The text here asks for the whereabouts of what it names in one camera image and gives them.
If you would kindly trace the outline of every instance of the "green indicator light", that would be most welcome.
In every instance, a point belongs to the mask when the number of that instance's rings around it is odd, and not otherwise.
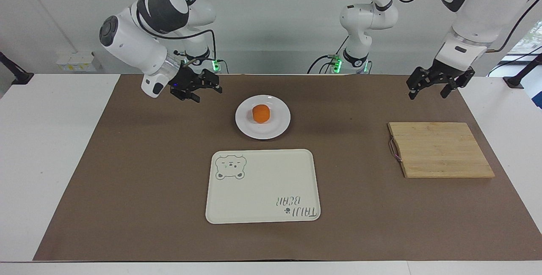
[[[340,68],[343,65],[343,61],[337,58],[337,62],[335,63],[335,66],[333,67],[333,73],[340,73]]]
[[[220,63],[217,63],[216,60],[213,60],[213,69],[215,70],[215,72],[220,71]]]

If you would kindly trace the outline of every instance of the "wooden cutting board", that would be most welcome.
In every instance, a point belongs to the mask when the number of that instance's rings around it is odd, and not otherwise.
[[[465,123],[389,123],[407,178],[495,177]]]

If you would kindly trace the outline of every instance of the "white table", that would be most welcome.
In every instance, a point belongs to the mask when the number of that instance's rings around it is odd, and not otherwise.
[[[542,273],[542,261],[29,263],[118,78],[38,74],[0,99],[0,261],[10,261],[0,264],[0,274]],[[522,90],[510,90],[500,78],[474,78],[461,94],[542,230],[542,112]]]

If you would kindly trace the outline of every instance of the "white plate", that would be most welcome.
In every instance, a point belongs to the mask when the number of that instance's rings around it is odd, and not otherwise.
[[[271,118],[263,124],[252,118],[252,108],[267,105]],[[290,109],[279,98],[270,95],[257,95],[242,102],[235,112],[235,122],[239,130],[256,140],[269,140],[283,134],[290,126]]]
[[[306,149],[219,151],[211,161],[207,221],[212,224],[315,221],[320,199]]]

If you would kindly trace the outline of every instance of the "orange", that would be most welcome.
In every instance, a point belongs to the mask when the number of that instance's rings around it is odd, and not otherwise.
[[[269,121],[271,117],[271,111],[266,105],[257,105],[252,108],[252,117],[256,123],[263,124],[266,121]]]

